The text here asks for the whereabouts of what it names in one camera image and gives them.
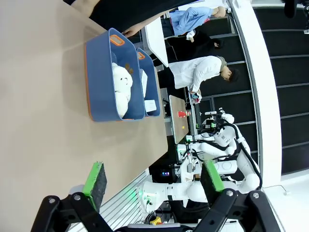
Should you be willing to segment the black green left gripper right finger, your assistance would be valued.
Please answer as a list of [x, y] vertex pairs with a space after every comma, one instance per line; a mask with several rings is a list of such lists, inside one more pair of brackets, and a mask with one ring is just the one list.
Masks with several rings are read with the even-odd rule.
[[280, 231], [270, 203], [262, 191], [242, 194], [225, 188], [211, 160], [203, 163], [200, 182], [210, 209], [195, 227], [195, 232], [219, 232], [227, 219], [236, 219], [245, 232]]

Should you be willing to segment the person's left hand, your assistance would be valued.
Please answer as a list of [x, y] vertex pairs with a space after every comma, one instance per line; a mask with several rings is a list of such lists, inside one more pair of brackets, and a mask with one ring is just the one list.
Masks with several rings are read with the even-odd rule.
[[141, 29], [143, 28], [143, 26], [141, 24], [135, 24], [133, 26], [131, 26], [130, 28], [126, 29], [125, 31], [122, 32], [122, 34], [129, 38], [133, 35], [135, 35], [136, 33], [138, 33]]

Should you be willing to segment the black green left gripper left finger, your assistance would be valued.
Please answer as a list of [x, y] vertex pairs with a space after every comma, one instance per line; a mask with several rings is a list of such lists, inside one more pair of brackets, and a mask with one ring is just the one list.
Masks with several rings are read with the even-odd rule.
[[88, 232], [111, 232], [99, 213], [107, 186], [104, 163], [95, 162], [81, 191], [66, 198], [49, 195], [43, 198], [32, 232], [67, 232], [71, 224], [82, 223]]

